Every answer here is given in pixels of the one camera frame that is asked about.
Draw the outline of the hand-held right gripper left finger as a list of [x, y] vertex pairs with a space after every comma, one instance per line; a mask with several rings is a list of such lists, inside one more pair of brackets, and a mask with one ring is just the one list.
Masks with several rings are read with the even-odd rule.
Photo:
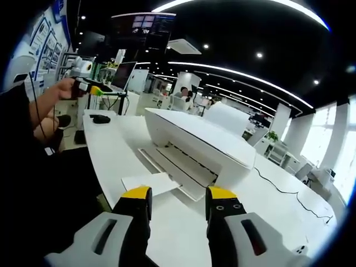
[[45, 256], [47, 266], [150, 266], [146, 255], [151, 229], [152, 189], [126, 191], [111, 212], [79, 229], [61, 253]]

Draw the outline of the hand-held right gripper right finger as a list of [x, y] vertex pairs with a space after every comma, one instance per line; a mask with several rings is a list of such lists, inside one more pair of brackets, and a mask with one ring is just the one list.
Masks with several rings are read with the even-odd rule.
[[231, 191], [209, 186], [205, 194], [206, 236], [212, 266], [308, 266], [305, 245], [291, 251], [280, 232], [246, 212]]

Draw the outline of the person's left hand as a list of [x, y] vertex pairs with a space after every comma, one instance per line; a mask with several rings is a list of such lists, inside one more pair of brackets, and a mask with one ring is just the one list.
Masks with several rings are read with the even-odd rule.
[[74, 79], [64, 78], [55, 84], [59, 99], [70, 99], [72, 97], [72, 87], [74, 83]]

